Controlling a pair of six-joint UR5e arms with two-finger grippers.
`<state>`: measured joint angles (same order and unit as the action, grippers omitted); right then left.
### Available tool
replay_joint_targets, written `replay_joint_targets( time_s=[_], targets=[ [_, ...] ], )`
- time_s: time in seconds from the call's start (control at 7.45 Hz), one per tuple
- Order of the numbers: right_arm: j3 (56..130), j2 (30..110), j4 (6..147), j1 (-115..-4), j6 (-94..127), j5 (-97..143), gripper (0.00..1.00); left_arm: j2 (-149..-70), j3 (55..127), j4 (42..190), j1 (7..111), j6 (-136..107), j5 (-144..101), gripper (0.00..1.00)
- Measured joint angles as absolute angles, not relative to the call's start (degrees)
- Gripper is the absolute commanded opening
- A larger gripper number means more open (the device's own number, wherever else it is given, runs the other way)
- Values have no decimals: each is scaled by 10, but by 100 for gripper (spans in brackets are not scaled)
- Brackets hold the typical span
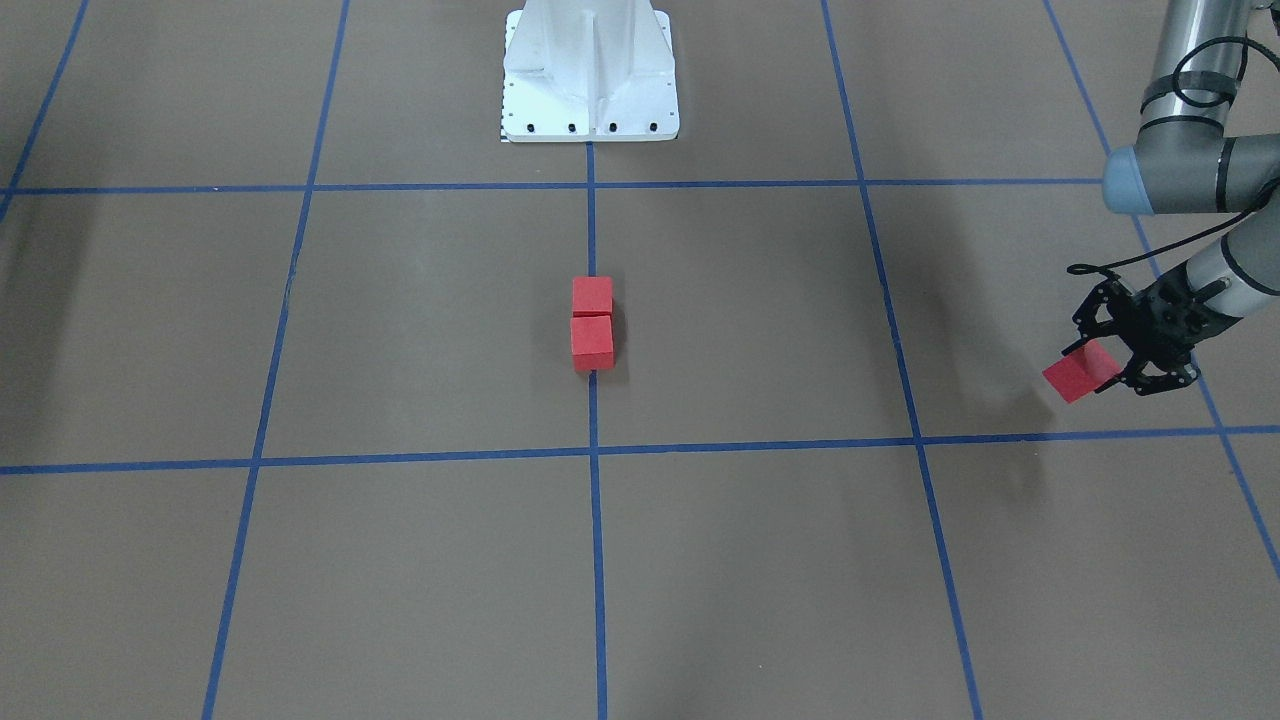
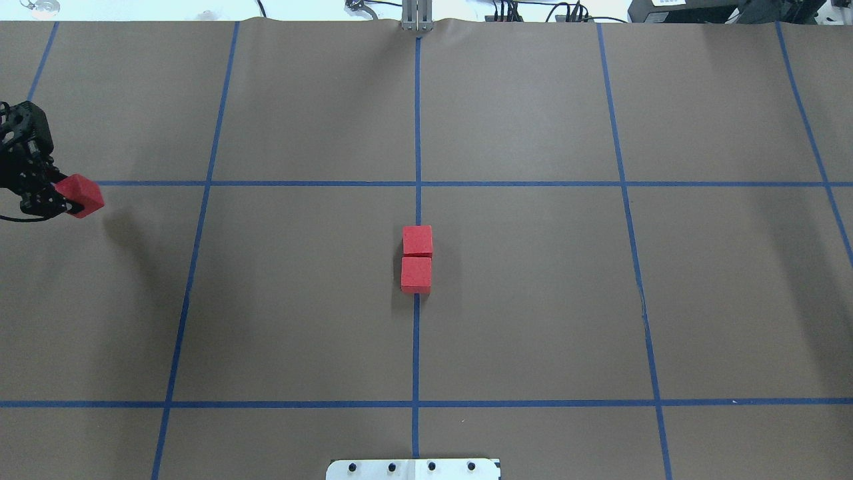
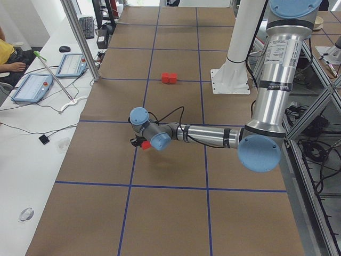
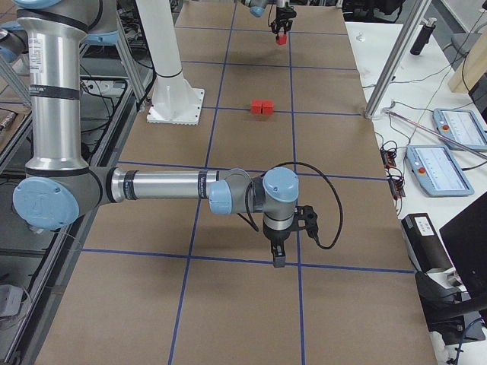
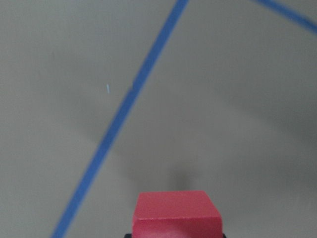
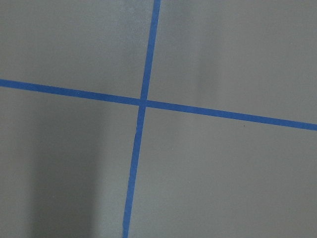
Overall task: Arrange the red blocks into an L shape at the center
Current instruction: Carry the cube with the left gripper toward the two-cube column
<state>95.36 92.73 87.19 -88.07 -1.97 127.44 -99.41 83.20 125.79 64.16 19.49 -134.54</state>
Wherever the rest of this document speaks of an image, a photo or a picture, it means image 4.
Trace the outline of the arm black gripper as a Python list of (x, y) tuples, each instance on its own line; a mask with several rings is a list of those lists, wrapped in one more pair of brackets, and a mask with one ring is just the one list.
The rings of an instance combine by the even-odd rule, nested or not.
[(294, 18), (296, 18), (296, 11), (292, 6), (277, 7), (275, 19), (270, 23), (272, 33), (279, 37), (280, 27), (283, 27), (284, 34), (287, 34), (291, 30)]

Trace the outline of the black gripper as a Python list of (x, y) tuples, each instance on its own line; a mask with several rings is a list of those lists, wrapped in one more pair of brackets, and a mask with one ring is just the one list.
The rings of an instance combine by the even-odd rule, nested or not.
[(298, 229), (290, 226), (284, 230), (274, 230), (266, 224), (263, 225), (263, 234), (270, 241), (272, 264), (274, 268), (284, 268), (286, 263), (286, 253), (284, 242), (290, 237), (291, 232)]

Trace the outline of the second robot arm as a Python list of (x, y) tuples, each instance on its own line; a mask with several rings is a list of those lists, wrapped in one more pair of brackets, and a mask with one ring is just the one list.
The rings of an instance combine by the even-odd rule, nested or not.
[(12, 63), (24, 54), (28, 54), (28, 35), (26, 30), (17, 21), (1, 24), (2, 58), (7, 63)]

